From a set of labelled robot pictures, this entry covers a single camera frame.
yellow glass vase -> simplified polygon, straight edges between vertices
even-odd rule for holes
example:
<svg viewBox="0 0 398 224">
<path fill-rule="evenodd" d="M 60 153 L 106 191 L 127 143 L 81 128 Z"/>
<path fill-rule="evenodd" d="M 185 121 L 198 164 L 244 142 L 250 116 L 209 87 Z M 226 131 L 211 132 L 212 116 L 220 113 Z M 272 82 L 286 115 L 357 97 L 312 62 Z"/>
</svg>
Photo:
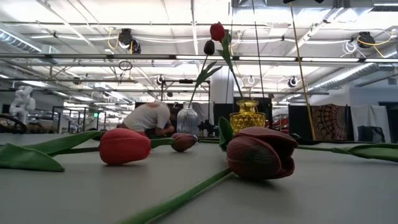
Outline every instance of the yellow glass vase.
<svg viewBox="0 0 398 224">
<path fill-rule="evenodd" d="M 266 114 L 257 112 L 258 101 L 239 100 L 236 104 L 240 107 L 239 112 L 229 115 L 229 122 L 231 123 L 234 134 L 244 128 L 266 126 Z"/>
</svg>

white t-shirt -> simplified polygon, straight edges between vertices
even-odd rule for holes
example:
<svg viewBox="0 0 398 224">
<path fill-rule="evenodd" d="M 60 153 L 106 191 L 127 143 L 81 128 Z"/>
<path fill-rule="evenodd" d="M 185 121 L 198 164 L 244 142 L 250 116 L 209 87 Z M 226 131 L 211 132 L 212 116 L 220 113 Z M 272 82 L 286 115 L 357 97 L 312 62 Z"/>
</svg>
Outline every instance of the white t-shirt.
<svg viewBox="0 0 398 224">
<path fill-rule="evenodd" d="M 163 102 L 155 103 L 158 104 L 157 107 L 146 104 L 137 107 L 123 120 L 124 125 L 133 131 L 140 132 L 156 127 L 164 129 L 170 119 L 169 107 Z"/>
</svg>

tulip bud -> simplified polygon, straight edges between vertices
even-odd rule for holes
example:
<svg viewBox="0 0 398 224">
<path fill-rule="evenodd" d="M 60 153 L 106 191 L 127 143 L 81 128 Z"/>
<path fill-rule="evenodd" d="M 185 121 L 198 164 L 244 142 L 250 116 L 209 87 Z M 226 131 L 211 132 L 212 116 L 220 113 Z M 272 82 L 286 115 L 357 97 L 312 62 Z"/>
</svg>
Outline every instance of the tulip bud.
<svg viewBox="0 0 398 224">
<path fill-rule="evenodd" d="M 287 177 L 294 171 L 291 156 L 297 146 L 297 142 L 284 133 L 263 127 L 244 128 L 228 144 L 228 165 L 246 179 Z"/>
<path fill-rule="evenodd" d="M 183 133 L 175 133 L 172 138 L 174 138 L 174 143 L 172 144 L 172 148 L 177 152 L 184 152 L 187 149 L 194 146 L 198 139 L 195 136 L 190 134 Z"/>
<path fill-rule="evenodd" d="M 211 39 L 215 41 L 221 41 L 225 36 L 225 29 L 223 25 L 220 22 L 212 24 L 210 26 L 210 35 Z"/>
<path fill-rule="evenodd" d="M 124 128 L 107 131 L 99 145 L 99 156 L 109 165 L 143 160 L 148 157 L 149 152 L 149 138 Z"/>
<path fill-rule="evenodd" d="M 214 42 L 212 40 L 207 40 L 207 42 L 205 44 L 205 48 L 203 49 L 203 51 L 207 55 L 213 55 L 214 51 L 215 51 Z"/>
</svg>

glass vase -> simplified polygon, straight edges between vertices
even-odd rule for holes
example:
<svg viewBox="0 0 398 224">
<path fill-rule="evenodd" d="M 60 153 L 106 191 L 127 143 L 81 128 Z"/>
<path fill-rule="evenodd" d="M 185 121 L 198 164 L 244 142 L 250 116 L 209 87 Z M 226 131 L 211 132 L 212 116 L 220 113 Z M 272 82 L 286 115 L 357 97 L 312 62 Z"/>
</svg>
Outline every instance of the glass vase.
<svg viewBox="0 0 398 224">
<path fill-rule="evenodd" d="M 177 133 L 186 133 L 197 136 L 198 128 L 198 114 L 192 109 L 192 104 L 184 102 L 182 110 L 177 115 Z"/>
<path fill-rule="evenodd" d="M 266 126 L 266 114 L 257 112 L 258 101 L 239 100 L 236 104 L 240 107 L 239 112 L 229 115 L 229 122 L 231 123 L 234 134 L 244 128 Z"/>
</svg>

ceiling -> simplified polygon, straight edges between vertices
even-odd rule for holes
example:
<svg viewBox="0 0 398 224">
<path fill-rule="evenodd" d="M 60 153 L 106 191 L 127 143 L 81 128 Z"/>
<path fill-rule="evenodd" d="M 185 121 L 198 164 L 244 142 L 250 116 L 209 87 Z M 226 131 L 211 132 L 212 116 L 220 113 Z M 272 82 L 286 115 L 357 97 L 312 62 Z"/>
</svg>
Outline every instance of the ceiling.
<svg viewBox="0 0 398 224">
<path fill-rule="evenodd" d="M 293 41 L 292 20 L 287 7 L 257 7 L 254 17 L 250 10 L 236 10 L 233 14 L 229 14 L 230 1 L 228 0 L 194 0 L 192 2 L 196 27 L 193 28 L 191 25 L 193 20 L 192 2 L 186 0 L 54 0 L 47 2 L 50 4 L 50 10 L 38 1 L 0 0 L 0 22 L 14 34 L 18 34 L 19 37 L 30 43 L 37 46 L 51 45 L 61 54 L 129 54 L 128 50 L 120 47 L 112 49 L 109 45 L 114 47 L 115 39 L 109 40 L 108 43 L 106 38 L 116 38 L 121 28 L 131 28 L 133 36 L 140 42 L 141 54 L 204 55 L 204 44 L 210 39 L 209 24 L 220 21 L 223 24 L 233 24 L 226 28 L 232 30 L 234 55 L 257 55 L 255 19 L 256 25 L 258 25 L 257 38 L 261 56 L 297 56 Z M 54 12 L 72 26 L 66 26 L 65 21 L 62 21 Z M 300 8 L 294 12 L 298 38 L 308 33 L 311 35 L 300 47 L 300 54 L 303 57 L 367 57 L 373 55 L 376 53 L 373 48 L 358 49 L 346 54 L 344 52 L 346 42 L 343 41 L 348 41 L 351 37 L 356 38 L 361 31 L 368 31 L 376 42 L 384 42 L 390 39 L 391 30 L 395 28 L 398 16 L 398 12 L 384 11 L 366 11 L 358 16 L 348 9 L 344 11 L 345 16 L 338 16 L 331 19 L 330 23 L 324 24 L 322 20 L 330 12 L 330 7 Z M 77 32 L 92 44 L 89 45 L 77 36 Z M 198 39 L 197 52 L 194 39 Z M 328 43 L 316 44 L 316 41 Z M 379 50 L 394 45 L 396 41 L 395 37 L 391 38 L 388 43 L 380 45 Z M 0 48 L 2 53 L 25 53 L 4 42 L 0 43 Z M 23 63 L 38 71 L 41 78 L 49 77 L 50 67 L 38 66 L 41 61 L 28 60 Z M 57 78 L 114 79 L 115 73 L 118 78 L 123 74 L 123 79 L 130 77 L 137 80 L 138 83 L 106 83 L 107 86 L 113 89 L 145 91 L 159 89 L 155 83 L 160 74 L 168 80 L 183 78 L 194 80 L 201 67 L 199 62 L 183 63 L 176 67 L 171 67 L 168 63 L 159 61 L 155 67 L 136 66 L 124 73 L 118 67 L 74 66 L 61 71 Z M 59 72 L 61 69 L 63 67 L 54 66 L 53 72 Z M 234 69 L 237 76 L 243 79 L 243 86 L 261 88 L 258 65 L 240 63 L 235 65 Z M 336 65 L 308 65 L 303 67 L 303 76 L 307 83 L 311 83 L 338 69 L 339 67 Z M 301 79 L 299 67 L 292 64 L 262 65 L 261 72 L 264 91 L 296 91 L 294 88 L 288 88 L 287 80 L 292 76 Z M 248 81 L 251 77 L 255 79 L 253 84 Z M 83 82 L 80 85 L 54 83 L 55 85 L 60 85 L 63 88 L 92 88 L 94 83 Z M 189 87 L 186 84 L 178 83 L 170 87 L 170 90 L 192 89 L 193 85 Z M 123 94 L 132 100 L 154 100 L 153 96 L 146 93 L 124 92 Z M 97 93 L 88 92 L 85 95 L 92 96 L 95 100 L 105 100 Z M 187 100 L 189 98 L 189 94 L 174 94 L 174 97 L 169 99 Z M 195 95 L 194 100 L 207 100 L 207 98 L 206 93 L 200 93 Z"/>
</svg>

